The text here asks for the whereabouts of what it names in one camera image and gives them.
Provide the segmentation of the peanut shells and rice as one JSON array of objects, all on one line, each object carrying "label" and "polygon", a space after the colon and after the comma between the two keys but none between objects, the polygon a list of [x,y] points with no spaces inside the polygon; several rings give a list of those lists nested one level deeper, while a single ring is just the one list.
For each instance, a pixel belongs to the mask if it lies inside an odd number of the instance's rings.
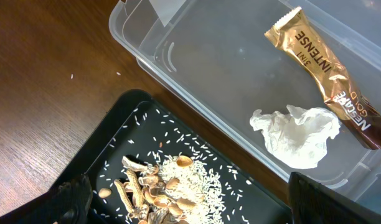
[{"label": "peanut shells and rice", "polygon": [[127,179],[114,180],[114,188],[102,188],[100,198],[116,190],[133,223],[189,223],[200,217],[207,204],[204,174],[188,156],[176,156],[163,164],[143,165],[122,158]]}]

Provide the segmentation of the brown coffee sachet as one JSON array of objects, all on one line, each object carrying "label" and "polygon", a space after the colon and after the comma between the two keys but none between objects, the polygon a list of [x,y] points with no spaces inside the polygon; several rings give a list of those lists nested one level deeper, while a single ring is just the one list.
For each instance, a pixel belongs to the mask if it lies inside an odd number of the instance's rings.
[{"label": "brown coffee sachet", "polygon": [[316,82],[324,104],[367,149],[381,149],[381,115],[362,95],[346,67],[311,26],[301,7],[265,32],[279,50],[298,62]]}]

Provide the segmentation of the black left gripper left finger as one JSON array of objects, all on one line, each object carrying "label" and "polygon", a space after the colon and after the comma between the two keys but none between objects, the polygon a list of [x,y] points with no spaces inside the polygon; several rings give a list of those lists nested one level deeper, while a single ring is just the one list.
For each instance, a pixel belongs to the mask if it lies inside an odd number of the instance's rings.
[{"label": "black left gripper left finger", "polygon": [[81,174],[1,216],[0,224],[86,223],[92,198],[90,179]]}]

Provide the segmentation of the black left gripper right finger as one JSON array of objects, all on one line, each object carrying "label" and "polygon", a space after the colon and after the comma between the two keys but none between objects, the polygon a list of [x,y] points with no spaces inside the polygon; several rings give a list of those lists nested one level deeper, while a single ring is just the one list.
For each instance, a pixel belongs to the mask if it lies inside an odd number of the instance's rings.
[{"label": "black left gripper right finger", "polygon": [[299,172],[291,173],[288,191],[294,224],[381,224],[378,213]]}]

